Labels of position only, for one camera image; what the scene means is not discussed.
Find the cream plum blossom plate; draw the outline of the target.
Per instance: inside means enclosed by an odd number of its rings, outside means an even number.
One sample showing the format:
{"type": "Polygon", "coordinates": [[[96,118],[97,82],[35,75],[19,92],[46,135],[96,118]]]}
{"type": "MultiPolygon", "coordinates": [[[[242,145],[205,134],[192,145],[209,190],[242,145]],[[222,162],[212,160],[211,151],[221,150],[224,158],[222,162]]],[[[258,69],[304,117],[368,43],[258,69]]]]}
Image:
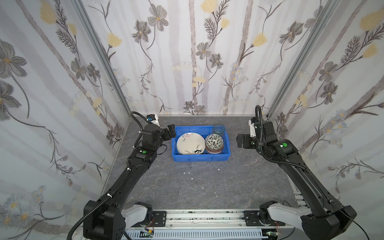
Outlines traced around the cream plum blossom plate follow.
{"type": "Polygon", "coordinates": [[[206,149],[205,139],[197,133],[185,133],[178,138],[176,148],[180,155],[199,155],[206,149]]]}

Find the red patterned bottom bowl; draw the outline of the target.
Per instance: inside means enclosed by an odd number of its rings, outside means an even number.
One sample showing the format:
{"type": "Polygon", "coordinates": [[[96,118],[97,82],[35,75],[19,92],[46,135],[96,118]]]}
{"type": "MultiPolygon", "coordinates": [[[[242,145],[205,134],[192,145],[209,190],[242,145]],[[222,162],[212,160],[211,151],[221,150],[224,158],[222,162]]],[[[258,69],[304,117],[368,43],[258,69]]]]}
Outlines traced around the red patterned bottom bowl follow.
{"type": "Polygon", "coordinates": [[[223,152],[223,149],[217,150],[217,151],[211,151],[211,150],[207,149],[206,152],[208,154],[211,154],[211,155],[217,155],[217,154],[221,154],[223,152]]]}

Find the green glass cup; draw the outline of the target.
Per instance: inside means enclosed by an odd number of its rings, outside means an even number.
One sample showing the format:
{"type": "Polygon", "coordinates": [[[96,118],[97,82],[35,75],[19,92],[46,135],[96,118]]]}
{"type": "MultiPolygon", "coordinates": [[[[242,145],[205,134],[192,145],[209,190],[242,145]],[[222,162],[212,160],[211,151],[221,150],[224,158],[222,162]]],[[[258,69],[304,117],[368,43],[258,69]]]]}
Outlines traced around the green glass cup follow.
{"type": "Polygon", "coordinates": [[[212,128],[212,133],[213,134],[216,134],[216,135],[219,135],[219,136],[223,136],[224,133],[226,131],[226,127],[222,124],[215,124],[213,125],[213,128],[212,128]]]}

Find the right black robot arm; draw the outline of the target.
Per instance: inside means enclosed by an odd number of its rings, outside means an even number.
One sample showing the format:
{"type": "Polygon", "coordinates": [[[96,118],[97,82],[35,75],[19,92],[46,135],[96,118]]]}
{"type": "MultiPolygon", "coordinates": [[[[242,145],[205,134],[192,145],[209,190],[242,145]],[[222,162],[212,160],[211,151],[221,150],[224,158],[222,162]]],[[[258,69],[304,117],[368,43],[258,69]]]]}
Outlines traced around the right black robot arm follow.
{"type": "Polygon", "coordinates": [[[300,210],[269,201],[260,205],[259,222],[265,226],[275,222],[288,224],[311,240],[331,240],[344,233],[357,216],[355,209],[343,205],[323,186],[291,141],[278,138],[273,123],[263,119],[261,106],[255,107],[249,124],[250,133],[237,136],[238,147],[255,150],[266,161],[277,164],[308,205],[308,210],[300,210]]]}

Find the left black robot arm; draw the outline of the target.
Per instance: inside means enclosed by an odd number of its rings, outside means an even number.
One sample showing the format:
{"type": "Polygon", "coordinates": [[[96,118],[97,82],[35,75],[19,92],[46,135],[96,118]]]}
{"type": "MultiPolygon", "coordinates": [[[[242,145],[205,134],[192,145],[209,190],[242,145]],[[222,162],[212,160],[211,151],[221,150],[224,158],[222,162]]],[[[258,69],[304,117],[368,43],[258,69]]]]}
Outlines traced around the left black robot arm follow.
{"type": "Polygon", "coordinates": [[[90,240],[120,240],[127,229],[127,218],[123,216],[123,206],[139,179],[151,167],[158,156],[158,149],[165,141],[176,137],[176,126],[161,128],[154,119],[145,118],[143,126],[138,112],[131,113],[140,131],[134,150],[127,158],[127,166],[117,181],[97,201],[89,201],[80,218],[67,234],[71,240],[75,231],[83,227],[84,238],[90,240]]]}

